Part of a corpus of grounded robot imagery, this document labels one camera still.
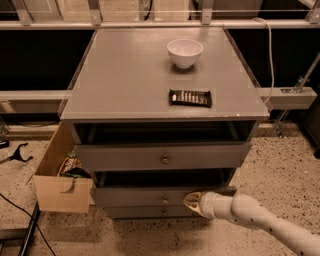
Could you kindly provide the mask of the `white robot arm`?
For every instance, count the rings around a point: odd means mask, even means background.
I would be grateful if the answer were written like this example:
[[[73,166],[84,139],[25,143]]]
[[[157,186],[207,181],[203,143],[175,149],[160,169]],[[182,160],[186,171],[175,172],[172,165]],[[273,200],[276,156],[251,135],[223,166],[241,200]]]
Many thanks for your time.
[[[192,192],[184,204],[208,219],[224,219],[233,224],[262,229],[298,256],[320,256],[320,236],[277,217],[248,195],[224,196],[215,192]]]

